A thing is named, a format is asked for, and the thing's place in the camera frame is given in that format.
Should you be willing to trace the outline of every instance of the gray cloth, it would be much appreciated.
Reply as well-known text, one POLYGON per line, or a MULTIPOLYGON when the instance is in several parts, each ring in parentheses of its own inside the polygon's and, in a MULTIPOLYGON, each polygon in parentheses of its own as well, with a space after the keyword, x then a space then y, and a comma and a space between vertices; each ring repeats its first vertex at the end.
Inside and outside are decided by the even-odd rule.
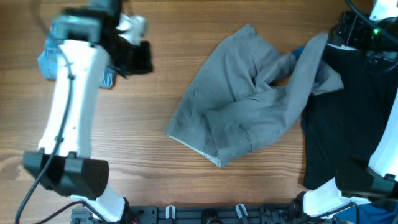
POLYGON ((343 88, 321 62, 328 34, 310 40, 297 61, 281 56, 249 24, 226 38, 186 90, 165 133, 218 167, 274 144, 297 119, 311 92, 343 88), (292 73, 287 86, 270 86, 292 73))

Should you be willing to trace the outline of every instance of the black cloth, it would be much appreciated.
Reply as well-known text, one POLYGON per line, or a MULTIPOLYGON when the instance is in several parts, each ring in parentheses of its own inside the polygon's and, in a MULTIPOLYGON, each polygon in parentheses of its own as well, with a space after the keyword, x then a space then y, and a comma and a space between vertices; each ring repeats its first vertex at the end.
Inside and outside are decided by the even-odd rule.
POLYGON ((323 59, 342 78, 344 90, 310 97, 305 114, 307 168, 304 186, 316 189, 347 159, 368 162, 376 150, 398 88, 398 67, 370 60, 365 52, 327 47, 323 59))

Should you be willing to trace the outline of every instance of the wooden table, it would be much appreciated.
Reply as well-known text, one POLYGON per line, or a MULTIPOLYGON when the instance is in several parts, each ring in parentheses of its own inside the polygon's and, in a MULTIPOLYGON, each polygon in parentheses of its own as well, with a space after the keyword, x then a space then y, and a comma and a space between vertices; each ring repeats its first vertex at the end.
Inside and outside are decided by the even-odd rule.
MULTIPOLYGON (((86 1, 45 1, 50 24, 65 6, 86 1)), ((363 3, 369 9, 371 3, 363 3)), ((305 171, 303 132, 297 123, 280 141, 217 168, 168 138, 169 123, 185 89, 224 38, 246 23, 286 53, 320 31, 328 32, 344 1, 140 0, 134 13, 149 21, 155 72, 118 77, 100 90, 93 125, 93 157, 106 159, 110 184, 132 205, 235 205, 288 202, 305 171)), ((42 78, 37 57, 45 36, 32 22, 28 0, 0 2, 0 223, 12 223, 33 178, 21 167, 24 151, 36 150, 47 124, 54 89, 42 78)), ((32 223, 70 201, 37 188, 23 215, 32 223)), ((51 223, 69 223, 70 210, 51 223)))

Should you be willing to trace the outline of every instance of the wood grain surface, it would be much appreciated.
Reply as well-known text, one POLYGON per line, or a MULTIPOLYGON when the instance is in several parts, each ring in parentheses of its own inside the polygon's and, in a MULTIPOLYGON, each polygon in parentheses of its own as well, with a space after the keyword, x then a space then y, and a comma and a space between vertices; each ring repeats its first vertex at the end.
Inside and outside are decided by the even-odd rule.
MULTIPOLYGON (((65 6, 86 1, 44 1, 50 21, 65 6)), ((370 1, 357 1, 368 10, 370 1)), ((288 202, 305 190, 303 132, 297 123, 278 143, 218 169, 168 138, 168 125, 185 89, 224 38, 246 23, 286 53, 320 31, 328 32, 344 1, 140 0, 135 14, 149 21, 155 72, 100 90, 93 125, 93 157, 106 159, 110 184, 132 205, 235 205, 288 202)), ((28 0, 0 1, 0 223, 12 223, 33 178, 23 170, 24 151, 37 149, 47 124, 53 81, 42 78, 37 57, 45 35, 31 19, 28 0)), ((22 223, 33 223, 68 203, 37 188, 22 223)), ((69 223, 66 211, 51 223, 69 223)))

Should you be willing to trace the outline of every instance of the blue denim garment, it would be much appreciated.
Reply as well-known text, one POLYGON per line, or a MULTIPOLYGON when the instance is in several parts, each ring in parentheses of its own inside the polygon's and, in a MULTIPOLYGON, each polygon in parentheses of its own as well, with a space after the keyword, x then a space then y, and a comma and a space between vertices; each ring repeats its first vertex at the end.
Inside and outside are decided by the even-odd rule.
MULTIPOLYGON (((55 24, 51 26, 51 33, 54 35, 56 32, 55 24)), ((57 55, 60 53, 58 48, 58 40, 47 37, 44 44, 44 50, 37 59, 39 68, 42 71, 42 75, 46 80, 57 79, 57 55)), ((101 88, 112 88, 116 72, 106 67, 104 73, 101 76, 101 88)))

